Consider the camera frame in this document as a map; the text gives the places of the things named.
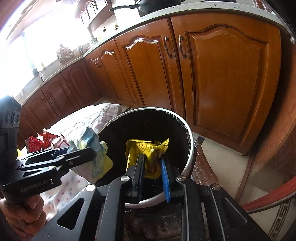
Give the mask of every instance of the frying pan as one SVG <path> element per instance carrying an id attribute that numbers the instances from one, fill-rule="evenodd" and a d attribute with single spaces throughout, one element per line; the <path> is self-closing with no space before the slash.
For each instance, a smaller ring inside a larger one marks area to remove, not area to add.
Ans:
<path id="1" fill-rule="evenodd" d="M 109 11 L 114 11 L 120 8 L 138 8 L 141 12 L 152 13 L 167 7 L 180 5 L 185 0 L 138 0 L 134 5 L 123 5 L 110 8 Z"/>

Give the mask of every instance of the yellow wrapper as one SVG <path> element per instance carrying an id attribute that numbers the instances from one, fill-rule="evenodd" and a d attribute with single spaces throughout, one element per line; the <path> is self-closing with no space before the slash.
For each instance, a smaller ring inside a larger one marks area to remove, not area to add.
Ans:
<path id="1" fill-rule="evenodd" d="M 168 138 L 163 143 L 131 139 L 126 142 L 127 166 L 135 166 L 139 153 L 144 153 L 148 159 L 145 163 L 144 177 L 157 179 L 160 176 L 160 156 L 168 149 Z"/>

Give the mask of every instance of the finger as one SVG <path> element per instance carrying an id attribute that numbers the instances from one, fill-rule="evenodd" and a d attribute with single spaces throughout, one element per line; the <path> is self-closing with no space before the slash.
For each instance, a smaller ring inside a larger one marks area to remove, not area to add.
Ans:
<path id="1" fill-rule="evenodd" d="M 25 203 L 29 205 L 30 208 L 35 208 L 36 205 L 40 202 L 40 195 L 35 195 L 33 197 L 29 197 L 28 199 L 26 199 Z"/>
<path id="2" fill-rule="evenodd" d="M 18 227 L 14 226 L 14 225 L 10 225 L 10 226 L 15 231 L 15 233 L 17 235 L 19 235 L 20 237 L 26 237 L 27 236 L 27 234 L 23 230 L 20 230 Z"/>
<path id="3" fill-rule="evenodd" d="M 43 205 L 44 205 L 44 201 L 41 198 L 39 203 L 37 203 L 37 205 L 36 205 L 36 207 L 34 209 L 28 208 L 27 209 L 27 216 L 25 218 L 25 221 L 27 223 L 32 223 L 32 222 L 38 220 L 38 218 L 40 217 L 40 214 L 42 212 Z"/>
<path id="4" fill-rule="evenodd" d="M 7 217 L 6 218 L 7 222 L 23 231 L 25 231 L 26 227 L 22 227 L 22 225 L 19 223 L 18 219 L 15 219 L 15 218 L 10 218 L 10 217 Z"/>
<path id="5" fill-rule="evenodd" d="M 6 217 L 24 219 L 27 216 L 27 212 L 23 207 L 8 203 L 5 198 L 0 199 L 0 209 Z"/>
<path id="6" fill-rule="evenodd" d="M 42 210 L 39 219 L 30 223 L 26 228 L 26 232 L 35 235 L 44 226 L 45 221 L 46 213 Z"/>

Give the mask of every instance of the silver rivet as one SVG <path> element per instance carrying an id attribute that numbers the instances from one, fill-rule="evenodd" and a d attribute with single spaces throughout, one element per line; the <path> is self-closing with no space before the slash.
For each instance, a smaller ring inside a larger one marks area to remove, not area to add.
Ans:
<path id="1" fill-rule="evenodd" d="M 185 181 L 186 180 L 186 177 L 183 176 L 183 175 L 180 175 L 180 176 L 177 176 L 177 179 L 181 182 Z"/>
<path id="2" fill-rule="evenodd" d="M 123 182 L 127 182 L 127 181 L 129 181 L 129 176 L 122 176 L 120 178 L 120 180 L 123 181 Z"/>
<path id="3" fill-rule="evenodd" d="M 214 183 L 214 184 L 211 185 L 211 187 L 214 190 L 219 190 L 221 186 L 219 184 L 217 184 L 217 183 Z"/>
<path id="4" fill-rule="evenodd" d="M 96 189 L 96 186 L 93 184 L 87 185 L 85 188 L 88 192 L 92 192 L 93 190 Z"/>

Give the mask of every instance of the kitchen countertop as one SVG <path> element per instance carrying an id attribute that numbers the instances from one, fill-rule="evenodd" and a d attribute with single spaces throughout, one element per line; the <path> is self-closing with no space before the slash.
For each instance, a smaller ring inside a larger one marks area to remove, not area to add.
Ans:
<path id="1" fill-rule="evenodd" d="M 26 101 L 32 97 L 32 95 L 37 92 L 46 82 L 48 82 L 51 78 L 55 75 L 69 67 L 71 64 L 77 62 L 78 60 L 87 56 L 90 52 L 98 48 L 100 45 L 104 44 L 105 42 L 117 37 L 118 35 L 127 32 L 135 27 L 143 25 L 146 22 L 151 22 L 153 20 L 161 19 L 167 16 L 178 15 L 180 13 L 192 13 L 192 12 L 227 12 L 227 13 L 241 13 L 244 15 L 248 15 L 251 17 L 259 18 L 270 23 L 276 24 L 277 26 L 283 26 L 283 23 L 279 20 L 279 18 L 270 12 L 264 11 L 260 8 L 256 8 L 253 6 L 239 4 L 239 3 L 232 3 L 232 2 L 219 2 L 219 1 L 211 1 L 211 2 L 195 2 L 195 3 L 188 3 L 188 4 L 181 4 L 178 6 L 173 6 L 169 8 L 165 8 L 150 14 L 147 14 L 133 23 L 130 23 L 129 26 L 125 26 L 123 28 L 119 28 L 117 31 L 112 32 L 109 36 L 106 36 L 104 39 L 100 40 L 81 57 L 69 62 L 61 69 L 56 71 L 50 77 L 48 77 L 40 86 L 38 86 L 29 96 L 28 98 L 22 103 L 22 106 L 26 103 Z"/>

